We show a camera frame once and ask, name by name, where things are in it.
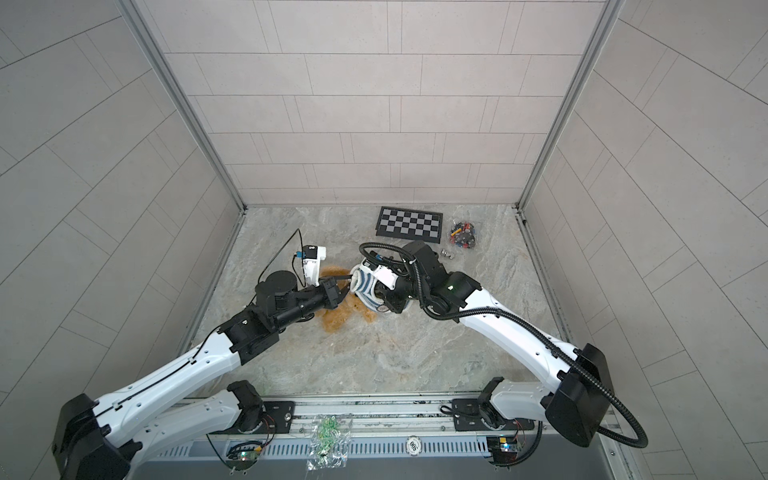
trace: checkered board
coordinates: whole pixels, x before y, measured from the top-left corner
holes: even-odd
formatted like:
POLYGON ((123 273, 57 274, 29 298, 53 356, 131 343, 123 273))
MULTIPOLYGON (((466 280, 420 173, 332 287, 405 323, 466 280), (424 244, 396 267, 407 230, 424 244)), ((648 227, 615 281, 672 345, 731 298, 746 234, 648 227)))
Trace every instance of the checkered board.
POLYGON ((440 243, 442 214, 405 208, 382 207, 376 235, 440 243))

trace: gray marble surface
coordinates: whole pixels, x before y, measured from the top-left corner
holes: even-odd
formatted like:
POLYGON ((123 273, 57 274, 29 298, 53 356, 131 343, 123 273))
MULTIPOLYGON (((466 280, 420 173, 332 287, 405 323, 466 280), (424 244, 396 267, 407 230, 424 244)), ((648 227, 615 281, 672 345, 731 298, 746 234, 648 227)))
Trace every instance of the gray marble surface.
MULTIPOLYGON (((449 272, 467 273, 518 315, 559 335, 509 205, 415 208, 444 214, 443 241, 430 246, 454 253, 452 260, 442 258, 449 272), (478 234, 474 250, 459 249, 446 240, 453 219, 473 222, 478 234)), ((248 210, 195 342, 243 309, 266 262, 297 227, 304 243, 327 248, 326 265, 359 263, 357 249, 362 242, 407 243, 374 235, 378 212, 375 206, 248 210)), ((289 270, 298 248, 298 241, 292 242, 267 273, 289 270)), ((212 394, 238 379, 250 381, 263 395, 468 391, 482 389, 494 376, 535 381, 483 335, 454 322, 430 319, 412 305, 401 315, 379 314, 373 323, 357 314, 335 333, 326 333, 317 321, 292 325, 276 345, 199 394, 212 394)))

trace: bag of green pieces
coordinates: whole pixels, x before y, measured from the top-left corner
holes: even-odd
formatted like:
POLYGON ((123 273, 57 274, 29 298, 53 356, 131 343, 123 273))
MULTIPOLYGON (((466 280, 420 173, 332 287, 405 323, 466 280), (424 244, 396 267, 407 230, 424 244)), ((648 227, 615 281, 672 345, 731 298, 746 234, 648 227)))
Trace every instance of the bag of green pieces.
POLYGON ((346 466, 349 444, 352 442, 350 428, 352 419, 335 415, 318 415, 312 424, 310 457, 307 470, 338 468, 346 466))

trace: brown fur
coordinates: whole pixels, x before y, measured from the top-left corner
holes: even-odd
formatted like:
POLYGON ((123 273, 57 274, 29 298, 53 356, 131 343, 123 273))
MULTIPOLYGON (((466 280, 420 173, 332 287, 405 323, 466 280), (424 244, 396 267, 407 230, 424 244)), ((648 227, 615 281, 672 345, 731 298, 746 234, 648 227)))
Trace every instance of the brown fur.
MULTIPOLYGON (((349 269, 334 265, 324 266, 320 269, 320 276, 335 275, 349 275, 349 269)), ((339 288, 343 288, 347 283, 349 283, 348 280, 340 281, 339 288)), ((373 322, 378 316, 376 312, 369 310, 363 305, 360 299, 357 298, 357 295, 353 293, 347 295, 344 301, 341 302, 341 305, 334 310, 320 310, 317 315, 322 318, 323 329, 328 333, 334 333, 340 329, 354 313, 362 314, 362 317, 368 323, 373 322)))

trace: plastic bag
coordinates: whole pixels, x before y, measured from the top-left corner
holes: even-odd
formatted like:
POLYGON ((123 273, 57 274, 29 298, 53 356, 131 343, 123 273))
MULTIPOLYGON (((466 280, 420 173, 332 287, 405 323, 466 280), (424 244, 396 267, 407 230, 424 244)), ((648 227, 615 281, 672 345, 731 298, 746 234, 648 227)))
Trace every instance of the plastic bag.
POLYGON ((475 225, 466 220, 453 220, 453 227, 449 232, 451 243, 461 248, 475 248, 477 236, 475 225))
POLYGON ((307 470, 346 466, 352 443, 352 419, 336 415, 318 415, 312 424, 310 457, 307 470))

